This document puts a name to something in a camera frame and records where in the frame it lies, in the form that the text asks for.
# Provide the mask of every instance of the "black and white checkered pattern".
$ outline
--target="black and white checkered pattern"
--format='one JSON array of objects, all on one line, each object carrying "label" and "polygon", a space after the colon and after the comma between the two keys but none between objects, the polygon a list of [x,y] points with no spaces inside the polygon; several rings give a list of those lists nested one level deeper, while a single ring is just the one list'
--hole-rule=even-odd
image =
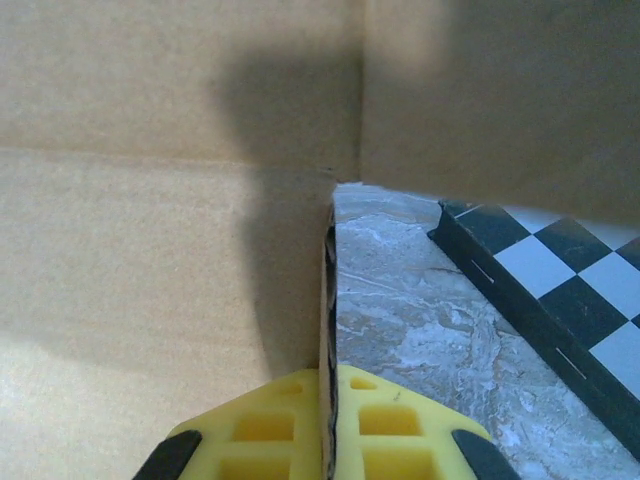
[{"label": "black and white checkered pattern", "polygon": [[431,238],[640,456],[640,229],[441,204]]},{"label": "black and white checkered pattern", "polygon": [[640,230],[516,207],[456,218],[640,399]]}]

